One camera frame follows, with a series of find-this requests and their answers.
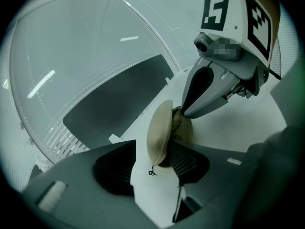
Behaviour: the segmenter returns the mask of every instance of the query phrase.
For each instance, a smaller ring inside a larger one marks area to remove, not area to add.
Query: black cable
[[[270,73],[272,74],[272,75],[274,75],[274,77],[276,78],[276,79],[278,79],[278,80],[281,80],[282,78],[277,74],[277,73],[275,73],[273,70],[269,70],[270,71]]]

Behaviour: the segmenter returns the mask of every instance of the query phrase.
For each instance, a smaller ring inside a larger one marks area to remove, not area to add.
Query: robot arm
[[[259,94],[269,76],[280,11],[272,0],[204,0],[200,58],[183,93],[182,113],[198,118],[228,103],[233,94]]]

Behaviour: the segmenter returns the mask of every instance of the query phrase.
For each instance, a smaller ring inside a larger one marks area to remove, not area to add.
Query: dark gray rectangle
[[[64,117],[64,125],[88,148],[110,144],[123,135],[165,87],[173,72],[162,55],[145,60],[106,81]]]

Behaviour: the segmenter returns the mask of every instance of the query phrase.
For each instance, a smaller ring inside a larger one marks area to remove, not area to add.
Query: round hole
[[[206,46],[205,45],[203,45],[202,43],[197,43],[196,44],[196,48],[198,48],[200,51],[202,51],[202,52],[206,52],[207,51],[207,48],[206,48]]]

